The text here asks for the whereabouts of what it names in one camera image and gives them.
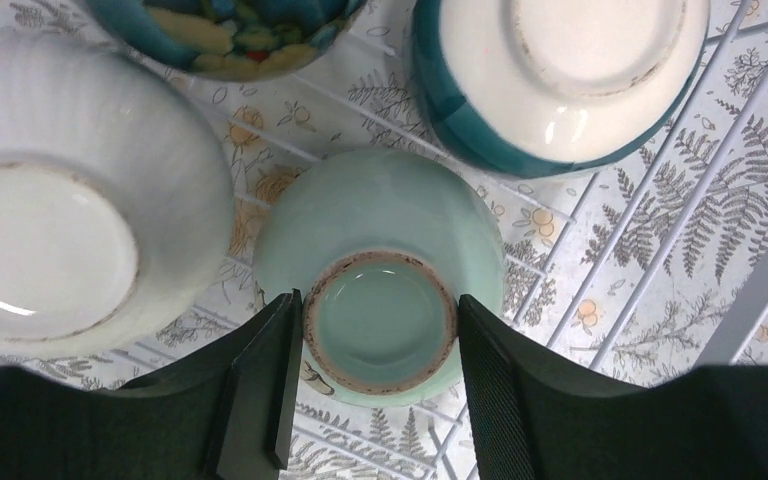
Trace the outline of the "white ribbed bowl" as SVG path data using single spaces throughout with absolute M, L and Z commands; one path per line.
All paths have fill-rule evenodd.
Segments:
M 126 56 L 0 32 L 0 355 L 81 356 L 164 328 L 215 280 L 230 168 Z

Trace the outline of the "teal white spotted bowl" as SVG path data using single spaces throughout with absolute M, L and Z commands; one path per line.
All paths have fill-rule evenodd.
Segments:
M 522 179 L 575 175 L 626 158 L 675 113 L 710 13 L 688 0 L 424 0 L 405 58 L 446 150 Z

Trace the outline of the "light green celadon bowl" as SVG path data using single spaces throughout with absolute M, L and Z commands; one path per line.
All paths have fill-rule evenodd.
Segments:
M 351 405 L 406 406 L 461 379 L 461 296 L 502 311 L 504 242 L 460 175 L 366 148 L 319 162 L 282 192 L 259 230 L 253 276 L 262 301 L 302 296 L 307 386 Z

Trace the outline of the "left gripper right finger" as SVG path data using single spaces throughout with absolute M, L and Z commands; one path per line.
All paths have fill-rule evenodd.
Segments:
M 515 332 L 471 295 L 460 297 L 457 317 L 482 478 L 643 476 L 643 449 L 626 410 L 639 387 Z

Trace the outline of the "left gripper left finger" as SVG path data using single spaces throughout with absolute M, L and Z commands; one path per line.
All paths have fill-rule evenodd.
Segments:
M 126 383 L 137 394 L 127 479 L 275 479 L 288 463 L 301 294 L 278 295 L 218 340 Z

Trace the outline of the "dark teal floral bowl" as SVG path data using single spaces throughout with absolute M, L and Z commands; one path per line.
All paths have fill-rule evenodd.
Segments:
M 349 30 L 362 0 L 91 0 L 95 20 L 141 54 L 239 83 L 294 73 Z

